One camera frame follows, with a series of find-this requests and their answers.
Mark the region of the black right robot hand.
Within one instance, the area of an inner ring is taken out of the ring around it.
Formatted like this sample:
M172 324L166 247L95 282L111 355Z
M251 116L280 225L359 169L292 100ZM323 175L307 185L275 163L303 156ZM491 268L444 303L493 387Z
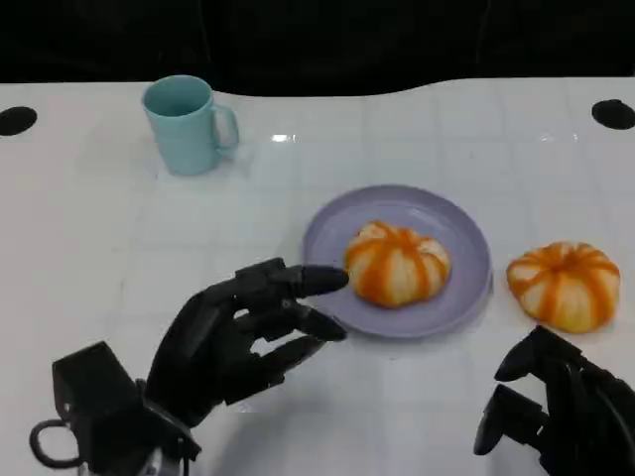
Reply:
M473 451L502 437L536 450L550 475L634 472L634 391L538 325L504 357Z

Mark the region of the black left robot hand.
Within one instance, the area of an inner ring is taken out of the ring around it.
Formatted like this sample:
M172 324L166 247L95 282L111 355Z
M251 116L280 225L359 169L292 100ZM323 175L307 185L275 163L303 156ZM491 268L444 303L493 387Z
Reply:
M345 288L347 273L273 258L192 296L166 332L145 396L188 427L220 405L282 384L327 342L346 339L335 319L303 298Z

